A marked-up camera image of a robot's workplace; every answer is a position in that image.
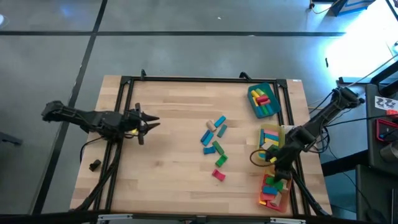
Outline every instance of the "black object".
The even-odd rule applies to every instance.
[[[94,172],[95,169],[97,169],[97,167],[99,167],[101,165],[101,161],[99,159],[96,159],[92,164],[90,164],[89,169]]]
[[[366,210],[366,218],[368,221],[373,223],[387,224],[387,220],[384,215],[376,209],[368,209]]]
[[[16,146],[20,146],[23,143],[21,139],[15,138],[14,136],[2,132],[0,132],[0,142],[9,142]]]
[[[128,110],[121,115],[114,111],[82,111],[62,104],[61,101],[47,103],[42,112],[44,121],[67,121],[79,125],[86,133],[97,132],[106,140],[115,141],[122,139],[125,132],[138,129],[139,139],[143,139],[152,128],[160,123],[147,124],[147,121],[155,121],[156,116],[146,115],[140,109]]]
[[[398,189],[391,190],[391,224],[398,223]]]
[[[308,152],[321,135],[322,128],[338,113],[347,108],[355,108],[364,103],[358,94],[349,88],[335,88],[332,90],[331,101],[318,114],[302,126],[298,126],[286,134],[284,146],[275,153],[275,181],[290,179],[290,173],[317,215],[328,215],[311,196],[305,184],[299,179],[292,163],[299,157],[301,151]]]

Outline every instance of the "gray floor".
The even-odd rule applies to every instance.
[[[0,0],[2,30],[93,29],[101,1]],[[342,75],[361,77],[391,58],[397,21],[385,1],[367,11],[334,17],[306,12],[307,1],[109,1],[100,30],[347,32],[342,37],[97,37],[76,107],[92,110],[104,75],[237,77],[303,80],[307,101],[326,96]],[[320,11],[328,5],[317,5]],[[89,37],[0,35],[0,131],[24,145],[1,144],[0,213],[29,211],[58,124],[41,121],[51,100],[68,101]],[[355,88],[363,93],[362,88]],[[365,116],[364,106],[339,120]],[[365,122],[330,128],[338,157],[366,149]],[[361,145],[353,139],[362,139]],[[86,134],[69,127],[44,212],[67,211]],[[330,152],[322,162],[333,160]],[[355,188],[342,174],[326,178],[335,215],[352,218]]]

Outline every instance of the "small black part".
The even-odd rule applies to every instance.
[[[286,79],[277,79],[276,83],[282,88],[287,88]]]
[[[90,164],[89,169],[94,172],[95,169],[97,169],[97,167],[99,167],[101,165],[101,161],[96,159],[92,164]]]
[[[147,73],[145,72],[144,69],[141,69],[141,81],[144,81],[145,76],[147,76]]]
[[[368,209],[366,210],[366,218],[368,221],[373,222],[373,223],[382,223],[386,224],[387,220],[384,217],[384,215],[376,209]]]
[[[239,78],[245,78],[247,81],[251,81],[250,76],[246,72],[241,72]]]

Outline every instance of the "teal tray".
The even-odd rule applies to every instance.
[[[260,113],[258,111],[260,108],[257,108],[257,106],[254,104],[253,96],[251,95],[250,92],[252,90],[256,90],[258,88],[260,90],[262,90],[268,96],[269,100],[271,101],[271,103],[269,105],[271,106],[272,113],[264,115],[263,113]],[[276,114],[276,113],[278,113],[280,111],[280,104],[276,100],[275,95],[272,92],[271,87],[269,86],[268,83],[261,83],[261,84],[258,84],[258,85],[250,86],[248,88],[248,100],[249,100],[249,102],[250,102],[250,104],[251,104],[251,106],[253,108],[253,111],[256,114],[257,118],[265,118],[265,117],[268,117],[268,116],[272,116],[272,115],[274,115],[274,114]]]

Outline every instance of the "wooden table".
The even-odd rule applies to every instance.
[[[95,110],[113,110],[120,76],[105,76]],[[300,80],[287,80],[296,125],[309,119]],[[264,168],[249,161],[257,148],[261,123],[278,124],[276,115],[257,119],[247,100],[248,83],[134,82],[131,105],[140,102],[147,114],[160,117],[161,125],[145,136],[145,144],[125,139],[114,190],[112,212],[172,213],[196,215],[291,216],[258,205]],[[282,89],[281,106],[287,122]],[[224,136],[215,137],[229,159],[220,168],[224,182],[211,176],[218,154],[203,155],[200,138],[209,119],[225,115]],[[97,138],[96,133],[88,141]],[[89,164],[103,160],[105,141],[86,146],[77,177],[71,208],[79,206],[97,184],[100,169]],[[305,183],[318,203],[331,213],[325,180],[317,154],[301,153]],[[107,190],[104,190],[101,208]],[[303,213],[296,186],[299,213]]]

